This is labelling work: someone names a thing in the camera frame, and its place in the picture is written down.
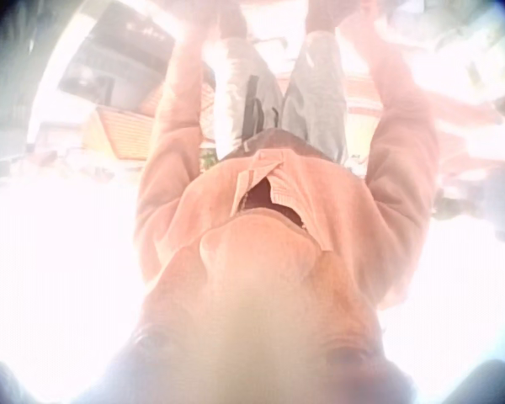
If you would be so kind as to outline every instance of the pink sweater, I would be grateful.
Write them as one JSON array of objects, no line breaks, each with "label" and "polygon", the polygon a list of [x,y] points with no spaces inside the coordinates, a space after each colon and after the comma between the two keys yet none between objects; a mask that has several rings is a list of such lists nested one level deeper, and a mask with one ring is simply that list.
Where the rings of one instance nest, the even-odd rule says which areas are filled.
[{"label": "pink sweater", "polygon": [[[148,287],[142,321],[170,328],[194,321],[251,266],[238,253],[240,243],[251,242],[263,248],[253,264],[281,262],[285,282],[309,290],[326,343],[349,334],[378,343],[375,309],[404,299],[423,247],[439,151],[427,103],[402,58],[377,35],[364,35],[356,46],[384,105],[365,180],[289,148],[259,150],[200,175],[202,41],[176,45],[138,199],[136,245]],[[261,245],[260,228],[232,221],[243,195],[263,178],[272,201],[294,210],[307,231],[276,248]],[[223,232],[229,226],[235,227],[230,238]],[[292,265],[303,263],[306,273],[293,274]],[[259,276],[267,284],[274,275]]]}]

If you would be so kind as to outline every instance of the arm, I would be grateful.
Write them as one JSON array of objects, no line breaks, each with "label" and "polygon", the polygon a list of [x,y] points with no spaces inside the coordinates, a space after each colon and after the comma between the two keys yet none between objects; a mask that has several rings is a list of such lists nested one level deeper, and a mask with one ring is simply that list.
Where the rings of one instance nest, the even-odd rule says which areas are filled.
[{"label": "arm", "polygon": [[427,100],[410,69],[372,24],[366,28],[354,43],[369,63],[384,111],[365,179],[379,214],[374,251],[357,278],[376,304],[390,306],[403,298],[421,255],[436,190],[439,145]]},{"label": "arm", "polygon": [[136,212],[135,243],[145,282],[161,270],[156,242],[164,237],[182,193],[199,176],[202,45],[200,35],[187,35],[168,63]]}]

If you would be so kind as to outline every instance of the person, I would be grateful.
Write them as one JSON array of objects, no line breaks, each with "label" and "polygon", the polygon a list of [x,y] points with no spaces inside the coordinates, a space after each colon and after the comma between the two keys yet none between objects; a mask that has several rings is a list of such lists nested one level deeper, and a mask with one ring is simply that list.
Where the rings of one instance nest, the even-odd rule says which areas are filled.
[{"label": "person", "polygon": [[[239,9],[195,7],[141,178],[141,318],[76,402],[410,402],[376,315],[404,299],[435,194],[438,143],[410,70],[366,17],[348,22],[384,105],[363,180],[342,165],[346,101],[329,2],[309,1],[284,97]],[[220,161],[200,175],[202,50],[216,13]]]}]

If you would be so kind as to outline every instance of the light gray pants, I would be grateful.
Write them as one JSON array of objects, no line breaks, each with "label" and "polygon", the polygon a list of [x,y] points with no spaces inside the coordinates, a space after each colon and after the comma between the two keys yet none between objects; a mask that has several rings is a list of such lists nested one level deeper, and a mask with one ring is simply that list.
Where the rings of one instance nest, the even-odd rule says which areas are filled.
[{"label": "light gray pants", "polygon": [[247,85],[250,77],[257,77],[256,98],[262,105],[264,129],[278,126],[334,162],[345,162],[347,106],[334,34],[318,31],[306,36],[284,97],[266,62],[246,40],[223,40],[218,51],[214,134],[220,160],[242,144]]}]

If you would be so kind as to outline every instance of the leg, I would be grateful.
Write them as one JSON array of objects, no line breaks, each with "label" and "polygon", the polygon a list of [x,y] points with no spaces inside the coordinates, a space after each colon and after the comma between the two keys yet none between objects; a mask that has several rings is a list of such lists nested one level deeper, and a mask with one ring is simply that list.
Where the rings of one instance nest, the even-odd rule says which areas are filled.
[{"label": "leg", "polygon": [[347,158],[346,98],[334,24],[311,0],[307,36],[284,100],[281,127],[309,142],[333,161]]},{"label": "leg", "polygon": [[215,63],[214,134],[219,160],[242,144],[243,122],[246,111],[247,87],[251,77],[258,78],[256,98],[263,111],[263,128],[277,125],[282,109],[282,93],[273,73],[247,42],[247,26],[240,27],[237,20],[244,19],[235,9],[232,15],[221,18],[223,40],[218,46]]}]

